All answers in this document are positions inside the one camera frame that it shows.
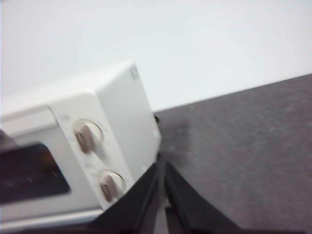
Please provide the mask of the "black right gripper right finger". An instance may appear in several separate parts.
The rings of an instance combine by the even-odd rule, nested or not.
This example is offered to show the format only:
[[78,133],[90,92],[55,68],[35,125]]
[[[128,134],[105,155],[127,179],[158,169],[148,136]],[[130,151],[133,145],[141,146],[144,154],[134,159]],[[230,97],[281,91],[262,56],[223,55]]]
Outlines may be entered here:
[[186,234],[243,233],[243,229],[205,200],[169,162],[165,164],[164,187]]

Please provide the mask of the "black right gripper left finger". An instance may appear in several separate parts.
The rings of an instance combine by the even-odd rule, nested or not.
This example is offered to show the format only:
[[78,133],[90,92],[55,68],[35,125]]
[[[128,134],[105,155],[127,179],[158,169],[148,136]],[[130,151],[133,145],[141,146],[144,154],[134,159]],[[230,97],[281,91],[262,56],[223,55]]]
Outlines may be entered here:
[[75,234],[153,234],[157,210],[158,169],[153,163],[108,210]]

